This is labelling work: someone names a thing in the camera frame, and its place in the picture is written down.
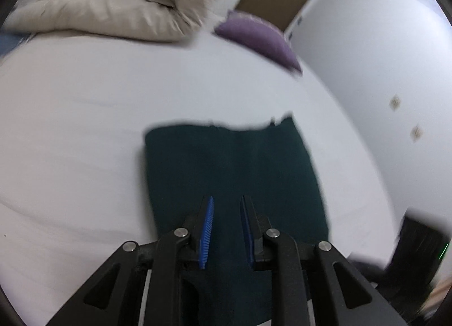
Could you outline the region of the white bed sheet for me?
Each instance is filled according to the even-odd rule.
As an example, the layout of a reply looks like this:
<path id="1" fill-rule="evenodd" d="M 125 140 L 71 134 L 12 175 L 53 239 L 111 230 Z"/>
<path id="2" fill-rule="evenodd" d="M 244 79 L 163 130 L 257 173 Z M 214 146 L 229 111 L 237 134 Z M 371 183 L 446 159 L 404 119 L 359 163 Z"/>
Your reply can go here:
<path id="1" fill-rule="evenodd" d="M 310 68 L 291 73 L 209 32 L 180 44 L 54 32 L 17 47 L 1 60 L 1 286 L 15 310 L 46 324 L 120 244 L 155 239 L 140 162 L 149 128 L 286 115 L 335 247 L 387 262 L 397 225 L 379 170 Z"/>

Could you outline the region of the purple cushion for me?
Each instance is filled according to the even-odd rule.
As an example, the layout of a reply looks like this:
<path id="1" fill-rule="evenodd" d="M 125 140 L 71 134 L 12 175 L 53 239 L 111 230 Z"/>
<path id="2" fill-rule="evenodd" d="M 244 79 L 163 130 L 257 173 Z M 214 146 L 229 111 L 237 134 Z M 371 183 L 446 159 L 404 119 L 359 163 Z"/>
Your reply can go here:
<path id="1" fill-rule="evenodd" d="M 303 73 L 296 53 L 274 24 L 242 11 L 230 11 L 214 34 L 248 48 L 290 71 Z"/>

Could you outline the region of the black box with green light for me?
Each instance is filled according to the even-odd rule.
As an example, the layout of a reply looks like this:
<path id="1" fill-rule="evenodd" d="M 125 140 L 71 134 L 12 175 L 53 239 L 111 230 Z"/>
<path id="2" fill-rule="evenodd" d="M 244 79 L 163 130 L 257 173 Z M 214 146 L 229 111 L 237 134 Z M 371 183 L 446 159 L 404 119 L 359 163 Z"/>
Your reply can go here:
<path id="1" fill-rule="evenodd" d="M 451 242 L 451 228 L 441 220 L 406 211 L 397 245 L 387 266 L 349 256 L 350 263 L 391 304 L 400 316 L 414 325 L 421 306 L 433 290 L 433 279 Z"/>

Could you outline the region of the wall socket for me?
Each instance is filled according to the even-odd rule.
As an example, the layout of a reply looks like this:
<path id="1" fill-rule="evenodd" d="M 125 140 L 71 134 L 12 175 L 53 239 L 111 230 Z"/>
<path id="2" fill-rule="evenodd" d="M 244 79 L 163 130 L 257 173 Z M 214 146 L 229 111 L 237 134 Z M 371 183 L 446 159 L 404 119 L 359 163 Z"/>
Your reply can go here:
<path id="1" fill-rule="evenodd" d="M 419 125 L 416 125 L 410 132 L 411 139 L 416 142 L 422 137 L 423 133 L 424 131 L 422 130 L 422 128 L 420 128 Z"/>
<path id="2" fill-rule="evenodd" d="M 390 99 L 389 101 L 389 107 L 395 111 L 397 110 L 401 105 L 401 99 L 399 96 L 395 95 L 392 97 L 392 99 Z"/>

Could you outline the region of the dark green sweater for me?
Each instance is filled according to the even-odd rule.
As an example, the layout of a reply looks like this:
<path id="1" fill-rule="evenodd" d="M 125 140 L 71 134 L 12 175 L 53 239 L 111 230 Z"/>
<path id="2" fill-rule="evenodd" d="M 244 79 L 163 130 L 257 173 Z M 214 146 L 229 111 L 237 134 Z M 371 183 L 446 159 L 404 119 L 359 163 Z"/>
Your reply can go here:
<path id="1" fill-rule="evenodd" d="M 255 272 L 246 257 L 240 200 L 295 240 L 329 236 L 310 154 L 291 117 L 260 130 L 174 125 L 145 135 L 149 201 L 158 233 L 182 226 L 214 199 L 204 270 L 182 273 L 184 325 L 259 325 L 271 317 L 271 276 Z"/>

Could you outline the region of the far wall socket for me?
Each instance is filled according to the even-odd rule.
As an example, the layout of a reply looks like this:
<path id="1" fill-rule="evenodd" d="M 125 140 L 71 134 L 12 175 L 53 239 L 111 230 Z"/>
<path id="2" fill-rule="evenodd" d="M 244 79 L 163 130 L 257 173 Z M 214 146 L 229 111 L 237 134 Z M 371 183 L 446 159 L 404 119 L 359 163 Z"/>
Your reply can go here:
<path id="1" fill-rule="evenodd" d="M 401 105 L 401 99 L 399 96 L 395 95 L 392 97 L 392 99 L 390 99 L 389 101 L 389 107 L 395 111 L 397 110 Z"/>

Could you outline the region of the blue pillow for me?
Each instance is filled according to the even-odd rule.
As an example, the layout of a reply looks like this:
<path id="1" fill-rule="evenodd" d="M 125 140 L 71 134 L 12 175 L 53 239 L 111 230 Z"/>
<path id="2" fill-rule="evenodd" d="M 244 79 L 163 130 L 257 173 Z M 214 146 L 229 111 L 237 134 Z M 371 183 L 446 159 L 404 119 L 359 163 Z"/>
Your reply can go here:
<path id="1" fill-rule="evenodd" d="M 0 32 L 0 58 L 4 58 L 18 46 L 26 43 L 33 37 L 33 33 L 7 32 L 2 30 Z"/>

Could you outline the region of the near wall socket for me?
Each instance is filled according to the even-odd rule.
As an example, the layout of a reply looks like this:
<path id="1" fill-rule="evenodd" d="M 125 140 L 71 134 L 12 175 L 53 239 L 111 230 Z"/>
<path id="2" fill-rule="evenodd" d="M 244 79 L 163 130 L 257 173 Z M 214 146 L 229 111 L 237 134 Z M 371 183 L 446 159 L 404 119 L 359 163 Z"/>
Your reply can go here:
<path id="1" fill-rule="evenodd" d="M 424 131 L 422 130 L 422 128 L 420 128 L 419 125 L 416 125 L 410 132 L 411 139 L 416 142 L 422 137 L 423 133 Z"/>

